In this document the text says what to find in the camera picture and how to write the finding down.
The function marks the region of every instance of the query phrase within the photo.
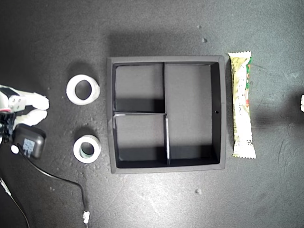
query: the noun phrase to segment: white plastic part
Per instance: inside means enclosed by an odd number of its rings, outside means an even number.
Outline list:
[[[81,100],[75,92],[77,84],[81,81],[87,81],[92,88],[92,92],[86,100]],[[87,75],[76,75],[68,82],[66,87],[66,95],[68,99],[76,105],[88,105],[99,97],[100,88],[98,83],[93,78]]]
[[[301,97],[301,111],[304,112],[304,95]]]
[[[89,143],[93,146],[94,152],[92,155],[88,155],[83,152],[81,145],[83,143]],[[73,148],[74,156],[82,163],[92,163],[96,161],[101,152],[101,143],[100,141],[93,135],[84,135],[79,138]]]
[[[33,106],[40,110],[47,110],[49,108],[49,100],[40,94],[29,93],[14,89],[12,87],[0,85],[0,88],[8,88],[15,92],[15,95],[9,98],[0,92],[0,110],[9,110],[10,112],[23,111],[26,106]]]
[[[89,211],[85,211],[83,218],[84,218],[84,223],[88,224],[89,223],[89,219],[90,219],[90,212]]]
[[[12,145],[10,147],[10,150],[14,153],[14,154],[18,154],[19,153],[19,148],[16,145]]]
[[[26,115],[17,116],[14,123],[14,129],[18,124],[26,124],[28,126],[37,125],[48,115],[46,110],[34,109]]]

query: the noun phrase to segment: black box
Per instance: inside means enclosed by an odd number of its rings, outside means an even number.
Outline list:
[[[112,173],[225,168],[222,56],[108,58]]]

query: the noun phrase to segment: black power adapter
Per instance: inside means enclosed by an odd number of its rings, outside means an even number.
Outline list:
[[[38,159],[44,150],[46,137],[43,130],[21,123],[13,132],[13,145],[21,145],[25,155]]]

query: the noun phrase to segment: plastic wrapper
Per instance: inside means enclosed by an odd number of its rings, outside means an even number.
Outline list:
[[[229,56],[233,93],[233,156],[256,158],[256,152],[252,144],[248,99],[251,52],[229,53]]]

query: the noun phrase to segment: masking tape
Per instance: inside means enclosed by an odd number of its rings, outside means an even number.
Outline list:
[[[81,100],[75,92],[76,86],[81,81],[87,81],[92,88],[92,92],[90,96],[86,100]],[[69,80],[67,87],[66,87],[66,95],[68,99],[76,104],[76,105],[88,105],[96,100],[100,95],[100,88],[98,83],[91,77],[87,75],[76,75]]]
[[[83,152],[81,145],[83,143],[89,143],[93,146],[94,152],[93,154],[89,155]],[[93,135],[84,135],[79,138],[73,148],[74,156],[82,163],[92,163],[94,162],[101,152],[101,143],[100,141]]]

